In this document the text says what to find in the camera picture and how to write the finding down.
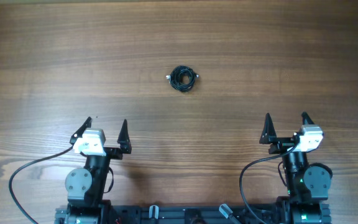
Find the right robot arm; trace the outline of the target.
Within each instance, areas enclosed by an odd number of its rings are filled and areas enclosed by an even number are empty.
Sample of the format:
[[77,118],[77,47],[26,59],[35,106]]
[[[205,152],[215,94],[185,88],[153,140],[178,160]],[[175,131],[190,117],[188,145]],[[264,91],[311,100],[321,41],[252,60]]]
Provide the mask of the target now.
[[259,140],[268,144],[269,154],[282,158],[285,172],[287,197],[278,197],[277,221],[279,223],[331,223],[331,211],[328,204],[328,192],[333,177],[332,170],[322,164],[310,164],[307,153],[316,150],[321,144],[324,133],[302,113],[302,125],[292,137],[279,138],[275,132],[271,116],[265,115],[264,128]]

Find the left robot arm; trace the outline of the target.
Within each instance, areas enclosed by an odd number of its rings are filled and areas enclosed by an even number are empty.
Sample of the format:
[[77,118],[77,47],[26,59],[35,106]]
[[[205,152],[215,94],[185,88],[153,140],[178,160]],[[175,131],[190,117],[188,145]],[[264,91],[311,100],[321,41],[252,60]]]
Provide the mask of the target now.
[[77,154],[86,157],[82,168],[73,169],[65,179],[68,192],[68,205],[64,212],[57,212],[61,218],[55,223],[63,224],[102,224],[111,223],[114,215],[110,200],[104,200],[105,186],[112,159],[121,160],[124,154],[132,151],[127,120],[123,121],[117,143],[118,147],[105,146],[104,131],[91,127],[92,118],[87,118],[80,128],[73,133],[70,144]]

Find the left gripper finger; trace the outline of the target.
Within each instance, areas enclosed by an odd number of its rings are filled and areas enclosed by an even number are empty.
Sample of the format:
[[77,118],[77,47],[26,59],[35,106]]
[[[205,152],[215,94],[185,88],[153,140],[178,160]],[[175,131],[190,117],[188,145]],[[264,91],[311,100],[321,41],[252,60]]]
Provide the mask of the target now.
[[128,132],[127,120],[123,121],[117,143],[120,145],[120,149],[123,154],[130,154],[132,152],[131,140]]
[[87,128],[91,127],[92,118],[89,116],[86,121],[71,135],[70,144],[76,143],[78,138],[81,138]]

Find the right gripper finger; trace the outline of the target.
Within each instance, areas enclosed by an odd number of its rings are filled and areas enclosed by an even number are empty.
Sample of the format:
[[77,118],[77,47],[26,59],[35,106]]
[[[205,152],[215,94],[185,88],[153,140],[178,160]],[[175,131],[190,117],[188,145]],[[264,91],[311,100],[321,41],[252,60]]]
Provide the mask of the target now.
[[314,122],[312,121],[307,112],[302,112],[301,117],[303,125],[314,125]]
[[265,115],[264,128],[261,133],[259,143],[260,144],[271,144],[274,143],[277,139],[277,134],[273,125],[273,121],[270,113]]

